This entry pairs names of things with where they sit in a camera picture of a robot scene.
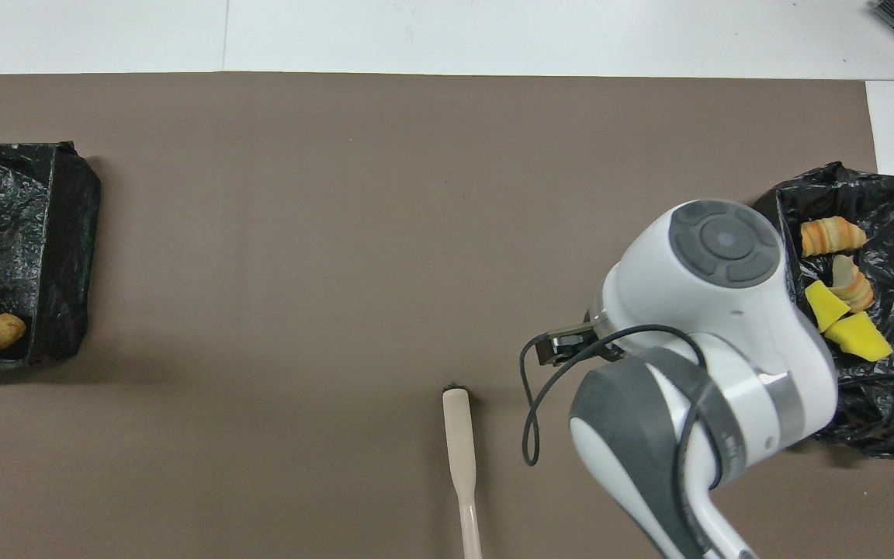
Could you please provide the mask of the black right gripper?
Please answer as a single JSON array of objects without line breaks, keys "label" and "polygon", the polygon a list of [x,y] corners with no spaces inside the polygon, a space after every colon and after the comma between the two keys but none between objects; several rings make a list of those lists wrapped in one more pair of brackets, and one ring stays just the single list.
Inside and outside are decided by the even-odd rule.
[{"label": "black right gripper", "polygon": [[[557,366],[565,363],[590,344],[619,331],[613,321],[603,312],[588,309],[585,314],[588,325],[562,327],[544,332],[542,340],[536,341],[535,352],[540,366]],[[593,352],[593,357],[606,362],[621,360],[625,351],[615,341],[608,341]]]}]

